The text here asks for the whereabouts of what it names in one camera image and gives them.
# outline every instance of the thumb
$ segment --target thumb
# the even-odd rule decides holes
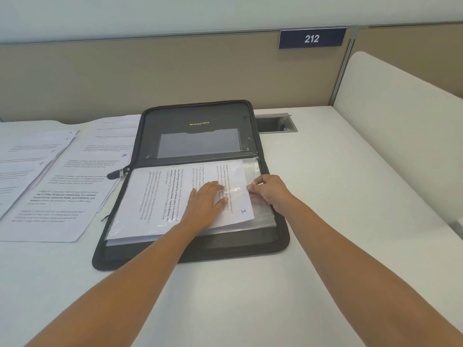
[[[217,216],[225,207],[225,205],[228,202],[228,197],[221,198],[217,201],[215,206],[212,207],[212,210],[214,211],[214,214]]]
[[[263,185],[256,185],[254,183],[250,183],[248,186],[246,186],[246,189],[251,192],[255,193],[261,193],[262,192],[262,186]]]

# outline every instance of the white desk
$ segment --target white desk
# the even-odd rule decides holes
[[[277,112],[299,132],[261,135],[271,173],[463,331],[463,241],[332,107],[256,113]],[[0,123],[0,143],[35,129],[43,124]],[[115,196],[76,243],[0,242],[0,345],[25,344],[107,275],[91,258]],[[134,345],[362,342],[291,234],[280,254],[178,265]]]

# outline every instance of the hand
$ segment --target hand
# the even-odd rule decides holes
[[[284,206],[295,199],[278,175],[263,174],[246,188],[250,192],[261,195],[268,204],[273,204],[275,210],[280,214],[284,213]]]
[[[218,181],[205,183],[198,192],[193,189],[180,224],[185,224],[196,233],[210,227],[228,202],[228,198],[224,197],[219,199],[214,206],[215,195],[223,189],[224,187],[219,185]]]

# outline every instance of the left arm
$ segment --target left arm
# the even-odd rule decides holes
[[[213,205],[217,181],[190,194],[179,224],[72,303],[26,347],[129,347],[142,329],[180,256],[227,203]]]

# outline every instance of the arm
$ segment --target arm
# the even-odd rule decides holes
[[[366,346],[463,346],[463,335],[405,281],[294,197],[277,175],[248,186],[291,226],[347,321]]]
[[[131,346],[186,246],[227,203],[213,206],[217,181],[190,194],[182,220],[146,250],[84,293],[26,346]]]

